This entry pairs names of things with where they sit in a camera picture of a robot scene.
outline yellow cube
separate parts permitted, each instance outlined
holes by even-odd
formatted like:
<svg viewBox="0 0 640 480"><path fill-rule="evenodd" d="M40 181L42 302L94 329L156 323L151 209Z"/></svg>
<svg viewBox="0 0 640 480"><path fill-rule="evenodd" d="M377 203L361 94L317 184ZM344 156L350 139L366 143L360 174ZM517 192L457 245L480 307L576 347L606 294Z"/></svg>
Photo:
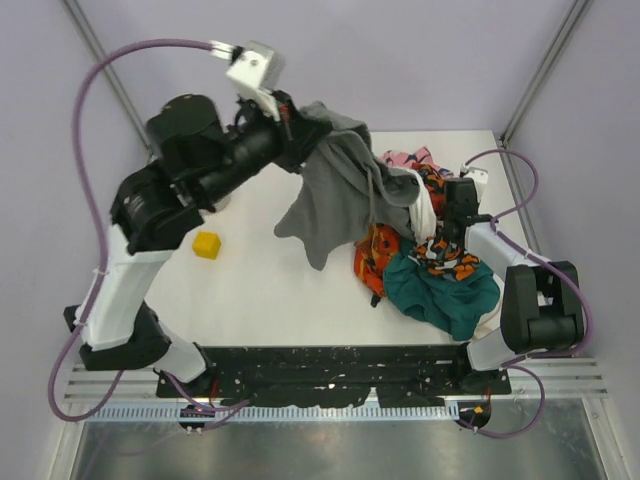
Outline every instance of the yellow cube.
<svg viewBox="0 0 640 480"><path fill-rule="evenodd" d="M193 241L193 251L203 258L215 260L220 251L220 237L213 232L198 232Z"/></svg>

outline black metal base plate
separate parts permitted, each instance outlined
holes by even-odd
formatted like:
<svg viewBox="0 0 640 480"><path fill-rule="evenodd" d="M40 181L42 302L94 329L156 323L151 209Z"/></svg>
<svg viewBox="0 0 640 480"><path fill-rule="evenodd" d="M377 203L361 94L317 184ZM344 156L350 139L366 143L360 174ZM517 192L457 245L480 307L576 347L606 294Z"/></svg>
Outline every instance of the black metal base plate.
<svg viewBox="0 0 640 480"><path fill-rule="evenodd" d="M407 347L203 347L215 364L223 404L250 399L258 407L296 405L342 408L364 403L376 388L381 407L442 404L443 395L511 393L506 372L470 372L464 346ZM210 388L190 392L209 397ZM157 396L178 398L170 383Z"/></svg>

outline orange patterned cloth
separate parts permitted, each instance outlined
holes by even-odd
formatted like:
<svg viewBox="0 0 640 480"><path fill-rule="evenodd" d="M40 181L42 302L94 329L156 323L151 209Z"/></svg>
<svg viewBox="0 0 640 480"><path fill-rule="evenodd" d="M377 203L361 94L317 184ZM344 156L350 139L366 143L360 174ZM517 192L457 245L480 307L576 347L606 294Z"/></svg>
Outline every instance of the orange patterned cloth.
<svg viewBox="0 0 640 480"><path fill-rule="evenodd" d="M382 273L393 256L400 251L400 235L389 225L376 223L369 225L366 238L355 245L354 270L362 283L373 291L372 304L377 304L381 297L386 296Z"/></svg>
<svg viewBox="0 0 640 480"><path fill-rule="evenodd" d="M425 187L429 190L436 217L442 220L445 207L443 176L429 164L414 163L411 168L422 177ZM425 267L432 275L454 281L464 280L473 275L480 264L478 257L442 238L440 227L436 229L433 237L427 239L427 243L416 245L407 256L418 265Z"/></svg>

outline purple cable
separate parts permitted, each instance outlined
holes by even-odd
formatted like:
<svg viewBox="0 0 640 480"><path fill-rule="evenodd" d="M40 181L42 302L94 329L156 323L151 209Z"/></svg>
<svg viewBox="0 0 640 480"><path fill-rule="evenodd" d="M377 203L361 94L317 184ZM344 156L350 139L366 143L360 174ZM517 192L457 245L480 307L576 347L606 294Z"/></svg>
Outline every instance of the purple cable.
<svg viewBox="0 0 640 480"><path fill-rule="evenodd" d="M529 202L531 202L531 200L533 199L535 194L538 192L538 186L540 184L540 177L538 175L538 170L536 169L536 167L533 164L533 162L531 160L529 160L527 157L525 157L523 154L521 154L519 152L515 152L513 150L507 150L507 149L504 149L504 148L495 148L493 150L487 150L486 152L479 153L478 155L476 155L476 156L470 158L469 160L467 160L465 162L465 165L470 165L471 163L473 163L476 160L478 160L480 157L483 157L485 155L489 155L489 154L492 154L492 153L506 153L507 155L514 155L514 156L518 157L519 159L521 159L524 163L526 163L527 166L529 167L529 169L531 170L531 172L533 173L533 188L531 189L531 193L529 194L529 196L522 203L516 205L513 208L505 210L504 212L499 213L498 215L493 217L493 219L491 220L491 223L490 223L491 229L495 232L495 234L499 238L501 238L511 248L513 248L514 250L516 250L520 254L529 257L531 260L536 262L538 265L541 265L542 267L546 268L551 273L553 273L555 276L560 278L560 280L562 280L564 283L566 283L567 286L571 289L571 291L578 297L578 299L580 300L580 303L582 304L582 309L584 310L584 328L585 328L586 331L585 331L584 337L582 338L582 341L580 341L575 347L573 347L571 349L568 349L568 350L564 350L564 351L550 351L550 352L544 352L544 353L535 353L535 354L529 355L529 357L531 357L531 358L555 358L555 357L566 357L566 356L576 355L577 353L579 353L582 350L584 350L584 348L589 344L589 342L591 342L591 339L593 337L593 313L591 311L591 307L589 306L589 302L587 301L587 298L580 291L580 288L566 274L564 274L563 272L561 272L560 270L555 268L553 265L549 264L544 259L540 258L539 256L537 256L535 254L532 254L532 253L528 252L527 250L525 250L524 248L522 248L520 245L518 245L516 242L514 242L512 239L510 239L507 235L505 235L500 230L498 230L498 227L496 226L496 223L498 222L498 220L500 218L504 217L505 215L509 215L510 213L516 212L516 211L524 208L526 205L529 204ZM525 356L523 355L523 356L517 357L517 358L515 358L515 359L513 359L513 360L511 360L509 362L506 362L503 366L506 367L506 366L514 365L515 363L518 363L518 362L520 362L520 361L522 361L524 359L525 359Z"/></svg>
<svg viewBox="0 0 640 480"><path fill-rule="evenodd" d="M91 70L87 73L82 84L80 85L80 89L78 90L78 94L76 96L75 105L73 108L73 119L71 122L71 130L72 130L72 142L73 142L73 154L76 163L76 171L78 173L78 177L80 179L80 185L82 186L82 191L84 192L85 199L87 200L87 204L89 205L89 212L91 213L91 219L93 220L93 226L96 230L96 234L98 236L98 247L99 247L99 262L98 262L98 272L105 272L107 269L107 260L109 258L109 251L107 245L107 237L105 234L104 226L102 225L102 219L100 217L100 210L98 209L98 205L96 204L96 199L93 195L93 190L91 189L91 183L89 181L89 176L87 174L86 164L84 161L84 155L82 153L82 144L80 142L80 116L82 113L82 108L84 106L85 99L87 97L87 93L89 92L89 87L96 79L96 77L100 74L100 72L111 62L114 60L128 55L133 52L137 52L139 50L146 50L148 48L156 48L156 47L184 47L184 48L195 48L199 50L210 51L212 49L212 45L206 42L197 42L193 40L179 40L179 39L158 39L158 40L147 40L144 42L132 43L130 45L126 45L118 50L115 50L105 56L99 63L95 64ZM51 369L51 374L49 375L49 382L47 385L47 399L49 401L49 406L53 413L66 422L79 422L81 420L86 420L98 410L100 410L105 403L109 400L113 391L120 381L122 377L122 372L118 372L113 380L113 383L109 387L109 390L105 394L104 398L100 400L100 402L90 409L88 412L78 415L71 416L67 415L63 412L58 406L55 398L55 384L56 379L58 377L58 373L60 372L60 368L62 366L62 362L65 357L73 347L75 340L80 336L80 331L86 325L87 318L91 313L91 309L95 304L96 298L98 297L98 293L100 293L100 289L102 288L102 283L104 281L104 275L98 274L96 275L96 280L89 291L89 296L87 298L87 303L85 308L78 319L78 324L76 328L73 330L73 333L68 338L60 354L56 358L53 368Z"/></svg>
<svg viewBox="0 0 640 480"><path fill-rule="evenodd" d="M459 420L459 422L462 425L464 425L466 428L474 430L475 432L479 433L480 435L483 435L483 436L489 437L489 438L500 439L500 440L504 440L504 439L507 439L507 438L513 438L513 437L516 437L518 435L522 435L524 433L527 433L533 427L535 427L535 425L540 421L540 418L542 417L542 411L544 410L544 407L545 407L545 405L547 403L546 394L544 392L544 387L542 386L542 380L540 380L539 376L537 376L535 373L533 373L528 368L522 367L520 365L511 365L511 366L506 367L506 368L507 369L513 369L513 370L520 370L522 372L525 372L525 373L531 375L533 377L533 379L536 381L536 383L538 384L538 387L540 387L540 405L538 406L538 411L536 412L534 417L531 419L531 421L527 424L527 426L522 428L522 429L520 429L520 430L517 430L515 432L511 432L511 433L498 433L498 432L492 432L490 430L484 430L484 429L481 429L481 428L478 428L476 430L475 427L471 423L465 422L462 419Z"/></svg>
<svg viewBox="0 0 640 480"><path fill-rule="evenodd" d="M237 405L234 405L235 410L233 410L229 415L227 415L225 418L218 420L217 422L212 422L208 425L206 425L202 431L209 431L209 430L214 430L216 428L222 427L223 425L225 425L226 423L229 422L229 420L231 420L233 417L235 417L240 410L242 410L244 407L246 407L249 404L248 400L244 400L240 403L238 403ZM168 440L171 440L173 437L176 437L180 434L182 434L183 432L181 430L177 431L177 432L173 432L170 433L168 435L165 435L164 437L156 440L155 442L153 442L151 445L148 445L144 448L141 448L139 450L133 450L130 452L124 452L121 450L113 450L111 448L108 448L106 446L106 442L107 442L107 438L108 438L108 434L105 434L100 441L98 442L98 445L96 446L96 448L94 449L93 453L91 454L91 457L89 459L89 461L87 462L87 466L84 469L84 473L82 474L82 480L88 480L89 476L92 473L92 470L94 468L94 465L98 459L98 453L100 451L100 449L104 449L107 453L111 454L111 455L118 455L121 457L137 457L139 455L144 455L145 453L153 450L154 448L159 447L160 445L162 445L163 443L165 443Z"/></svg>
<svg viewBox="0 0 640 480"><path fill-rule="evenodd" d="M171 382L173 387L178 391L178 393L182 396L182 398L187 400L194 407L202 409L203 412L228 412L230 410L234 410L236 408L240 408L240 407L245 406L245 405L242 405L243 402L238 402L235 405L231 405L229 407L212 407L211 405L205 405L203 403L198 402L195 398L193 398L191 395L189 395L185 391L185 389L182 387L182 385L180 385L180 382L178 381L178 379L176 377L174 377L173 375L171 375L168 372L164 372L164 374L167 376L167 378L169 379L169 381Z"/></svg>
<svg viewBox="0 0 640 480"><path fill-rule="evenodd" d="M236 405L235 410L232 410L231 413L229 413L229 415L227 415L226 417L224 417L221 420L217 420L215 422L211 422L206 424L203 428L202 428L202 432L208 432L209 430L215 430L216 428L220 428L223 425L225 425L226 423L228 423L233 417L235 417L238 413L240 413L240 410L242 410L244 407L246 407L249 404L248 400L244 400L240 403L238 403ZM153 442L151 445L138 449L138 450L133 450L130 452L124 452L121 450L112 450L110 448L105 447L105 450L107 452L109 452L112 455L118 455L121 457L137 457L139 455L144 455L145 453L153 450L154 448L162 445L163 443L165 443L167 440L172 439L173 437L176 437L180 434L182 434L183 432L181 430L177 431L177 432L173 432L170 433L169 435L166 435L158 440L156 440L155 442Z"/></svg>

